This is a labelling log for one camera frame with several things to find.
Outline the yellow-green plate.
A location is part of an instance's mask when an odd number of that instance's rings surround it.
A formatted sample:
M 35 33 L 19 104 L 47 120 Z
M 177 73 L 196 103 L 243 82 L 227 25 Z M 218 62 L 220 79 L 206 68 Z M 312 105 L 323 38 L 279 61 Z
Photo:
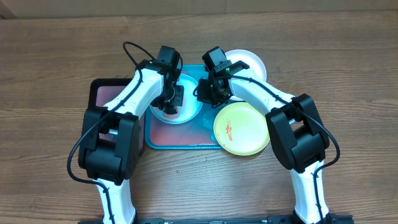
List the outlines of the yellow-green plate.
M 216 115 L 213 132 L 218 144 L 238 156 L 251 156 L 270 142 L 265 116 L 246 102 L 225 106 Z

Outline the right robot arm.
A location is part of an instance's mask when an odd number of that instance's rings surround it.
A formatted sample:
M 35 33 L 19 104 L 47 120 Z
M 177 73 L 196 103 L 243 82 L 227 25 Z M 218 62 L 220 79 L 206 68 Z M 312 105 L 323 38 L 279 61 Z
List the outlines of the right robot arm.
M 226 60 L 205 64 L 207 78 L 199 81 L 198 101 L 218 107 L 237 96 L 266 119 L 272 150 L 290 171 L 296 204 L 294 215 L 302 223 L 326 223 L 330 216 L 323 194 L 325 151 L 336 142 L 307 94 L 293 96 L 260 79 L 248 64 Z

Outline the light blue plate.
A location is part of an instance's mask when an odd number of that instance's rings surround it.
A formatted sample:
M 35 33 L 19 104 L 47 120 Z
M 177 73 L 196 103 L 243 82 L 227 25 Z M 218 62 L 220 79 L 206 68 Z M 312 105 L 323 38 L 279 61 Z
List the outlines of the light blue plate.
M 194 89 L 197 87 L 198 82 L 189 75 L 181 74 L 177 85 L 184 86 L 183 105 L 178 106 L 179 117 L 177 119 L 165 119 L 163 111 L 153 106 L 149 106 L 150 110 L 156 118 L 169 124 L 182 124 L 193 119 L 201 110 L 202 102 L 197 101 L 193 95 Z

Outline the white plate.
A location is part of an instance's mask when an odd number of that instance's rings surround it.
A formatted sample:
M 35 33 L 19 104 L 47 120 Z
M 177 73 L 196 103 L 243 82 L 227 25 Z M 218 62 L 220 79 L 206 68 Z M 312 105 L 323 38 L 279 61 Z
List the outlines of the white plate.
M 225 53 L 226 58 L 230 60 L 232 63 L 242 61 L 249 65 L 251 69 L 253 69 L 254 73 L 261 79 L 267 80 L 267 70 L 263 63 L 263 61 L 254 53 L 243 50 L 243 49 L 235 49 L 230 50 Z

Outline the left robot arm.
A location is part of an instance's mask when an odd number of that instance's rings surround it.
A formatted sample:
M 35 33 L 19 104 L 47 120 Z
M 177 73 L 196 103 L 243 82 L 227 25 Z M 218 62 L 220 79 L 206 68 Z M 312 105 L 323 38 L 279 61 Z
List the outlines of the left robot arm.
M 134 223 L 129 179 L 139 156 L 140 119 L 150 105 L 162 110 L 182 105 L 183 88 L 177 84 L 182 68 L 180 59 L 143 60 L 115 98 L 85 111 L 71 153 L 78 154 L 78 165 L 88 176 L 82 182 L 98 189 L 104 211 L 100 223 Z

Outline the green and orange sponge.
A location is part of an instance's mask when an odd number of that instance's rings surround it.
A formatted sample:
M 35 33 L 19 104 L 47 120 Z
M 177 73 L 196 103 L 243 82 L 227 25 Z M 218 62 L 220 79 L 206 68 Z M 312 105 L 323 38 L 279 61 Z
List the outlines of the green and orange sponge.
M 179 117 L 178 108 L 176 106 L 164 108 L 163 117 L 171 120 L 177 119 Z

